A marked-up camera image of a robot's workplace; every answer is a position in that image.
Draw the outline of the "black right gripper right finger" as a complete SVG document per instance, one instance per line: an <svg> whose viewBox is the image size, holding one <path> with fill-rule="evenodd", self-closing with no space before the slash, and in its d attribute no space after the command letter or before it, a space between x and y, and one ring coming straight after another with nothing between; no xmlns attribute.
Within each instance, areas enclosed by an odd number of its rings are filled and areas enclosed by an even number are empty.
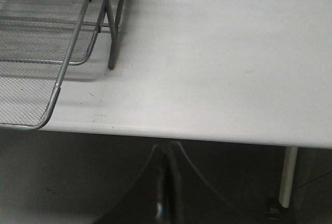
<svg viewBox="0 0 332 224"><path fill-rule="evenodd" d="M181 143L166 148L165 196L169 223L249 223L243 212L214 190Z"/></svg>

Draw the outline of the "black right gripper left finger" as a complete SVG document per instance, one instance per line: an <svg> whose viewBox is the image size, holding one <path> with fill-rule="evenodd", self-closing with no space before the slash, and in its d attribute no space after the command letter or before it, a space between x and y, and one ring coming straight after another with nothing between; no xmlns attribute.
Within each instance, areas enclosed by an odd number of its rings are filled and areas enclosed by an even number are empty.
<svg viewBox="0 0 332 224"><path fill-rule="evenodd" d="M153 145L132 187L95 223L166 223L164 159L162 146Z"/></svg>

